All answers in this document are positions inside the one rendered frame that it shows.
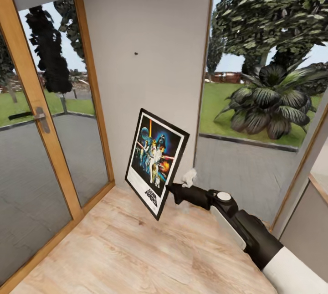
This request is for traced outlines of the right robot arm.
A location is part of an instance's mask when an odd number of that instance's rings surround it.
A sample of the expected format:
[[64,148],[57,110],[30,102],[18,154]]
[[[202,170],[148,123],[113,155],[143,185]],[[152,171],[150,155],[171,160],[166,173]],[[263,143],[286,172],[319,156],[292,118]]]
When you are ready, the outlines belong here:
[[239,247],[248,253],[278,294],[328,294],[328,284],[269,233],[263,222],[238,205],[227,192],[193,185],[196,169],[180,177],[183,184],[165,185],[174,202],[183,200],[210,211]]

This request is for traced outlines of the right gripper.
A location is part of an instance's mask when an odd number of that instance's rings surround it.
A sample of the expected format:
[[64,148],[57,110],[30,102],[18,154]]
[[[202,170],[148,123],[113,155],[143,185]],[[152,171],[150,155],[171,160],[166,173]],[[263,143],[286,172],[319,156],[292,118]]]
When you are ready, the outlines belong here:
[[183,184],[173,183],[172,186],[165,185],[171,193],[174,194],[174,202],[180,204],[183,200],[189,201],[196,205],[196,195],[201,189],[192,185],[191,188],[183,187]]

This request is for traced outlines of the poster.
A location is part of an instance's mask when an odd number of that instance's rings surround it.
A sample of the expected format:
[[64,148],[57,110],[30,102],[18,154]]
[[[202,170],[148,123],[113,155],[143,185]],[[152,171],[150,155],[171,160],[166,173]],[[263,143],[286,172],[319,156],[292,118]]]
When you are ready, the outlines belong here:
[[174,183],[190,134],[146,110],[139,111],[125,180],[159,221],[171,193],[165,185]]

